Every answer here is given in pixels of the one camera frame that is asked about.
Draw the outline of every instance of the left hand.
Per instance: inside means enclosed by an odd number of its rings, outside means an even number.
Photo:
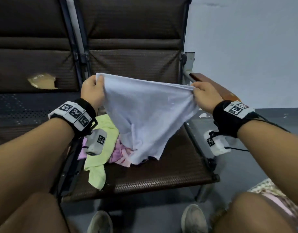
[[[94,108],[96,114],[98,108],[103,104],[104,95],[104,76],[99,75],[97,81],[96,75],[92,75],[82,84],[81,98],[89,102]]]

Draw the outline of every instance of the white cloth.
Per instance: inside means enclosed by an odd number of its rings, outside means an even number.
[[[119,130],[122,144],[134,150],[129,157],[132,164],[149,156],[159,160],[170,137],[199,109],[192,86],[102,75],[105,110]]]

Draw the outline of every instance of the wooden armrest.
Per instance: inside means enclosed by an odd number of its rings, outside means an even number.
[[[190,73],[190,76],[197,82],[211,83],[224,100],[240,101],[240,99],[235,94],[233,94],[232,92],[230,92],[228,89],[224,88],[223,86],[219,85],[218,83],[214,82],[210,78],[207,78],[203,74]]]

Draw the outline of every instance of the green cloth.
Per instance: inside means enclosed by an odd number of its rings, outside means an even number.
[[[108,114],[98,116],[96,119],[98,125],[94,129],[103,129],[107,133],[107,137],[101,154],[96,156],[88,155],[84,164],[84,170],[90,171],[89,183],[97,189],[102,189],[106,182],[104,164],[113,153],[119,130],[113,124]]]

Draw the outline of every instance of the chair leg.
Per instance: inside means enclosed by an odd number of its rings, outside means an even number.
[[[199,203],[204,203],[207,200],[213,187],[214,187],[213,183],[200,186],[199,191],[195,197],[195,201],[197,201]]]

